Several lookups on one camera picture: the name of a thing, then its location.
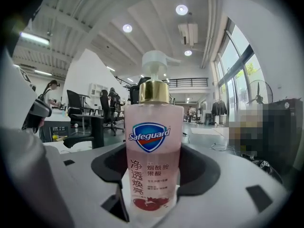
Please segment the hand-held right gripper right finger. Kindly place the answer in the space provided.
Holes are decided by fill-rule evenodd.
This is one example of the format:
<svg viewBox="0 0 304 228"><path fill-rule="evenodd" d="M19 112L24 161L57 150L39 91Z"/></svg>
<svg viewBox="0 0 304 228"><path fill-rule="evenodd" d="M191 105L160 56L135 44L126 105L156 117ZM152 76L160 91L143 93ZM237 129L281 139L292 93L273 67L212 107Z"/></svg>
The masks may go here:
<svg viewBox="0 0 304 228"><path fill-rule="evenodd" d="M242 157L183 144L177 202L144 228L264 228L289 197L275 178Z"/></svg>

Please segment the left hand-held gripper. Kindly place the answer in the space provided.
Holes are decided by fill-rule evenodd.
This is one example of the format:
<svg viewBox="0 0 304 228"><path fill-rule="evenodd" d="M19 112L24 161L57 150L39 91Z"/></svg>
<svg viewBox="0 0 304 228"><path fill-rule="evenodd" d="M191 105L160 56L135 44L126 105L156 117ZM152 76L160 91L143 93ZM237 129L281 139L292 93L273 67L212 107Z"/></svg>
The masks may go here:
<svg viewBox="0 0 304 228"><path fill-rule="evenodd" d="M44 125L51 109L26 81L20 68L14 66L8 50L3 50L3 128L32 129Z"/></svg>

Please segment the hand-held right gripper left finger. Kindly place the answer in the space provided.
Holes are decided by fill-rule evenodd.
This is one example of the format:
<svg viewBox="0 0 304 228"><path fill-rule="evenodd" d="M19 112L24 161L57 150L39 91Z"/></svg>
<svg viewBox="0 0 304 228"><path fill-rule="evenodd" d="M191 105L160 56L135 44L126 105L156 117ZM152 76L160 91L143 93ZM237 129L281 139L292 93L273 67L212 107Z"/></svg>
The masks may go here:
<svg viewBox="0 0 304 228"><path fill-rule="evenodd" d="M102 204L115 194L118 185L103 181L91 168L93 159L118 146L114 144L65 154L54 146L45 146L54 180L75 228L129 227L129 223L102 208Z"/></svg>

